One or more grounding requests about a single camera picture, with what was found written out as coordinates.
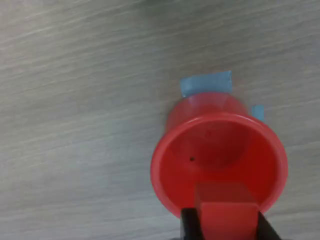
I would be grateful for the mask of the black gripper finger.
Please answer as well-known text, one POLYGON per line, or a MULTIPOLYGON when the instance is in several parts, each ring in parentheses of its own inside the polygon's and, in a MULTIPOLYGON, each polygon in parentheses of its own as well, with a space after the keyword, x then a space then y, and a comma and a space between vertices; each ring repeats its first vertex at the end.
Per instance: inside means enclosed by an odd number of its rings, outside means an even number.
POLYGON ((282 240, 275 229, 267 221, 265 216, 259 212, 257 229, 256 229, 256 239, 257 240, 282 240))
POLYGON ((204 239, 198 212, 195 208, 183 208, 180 212, 180 239, 204 239))

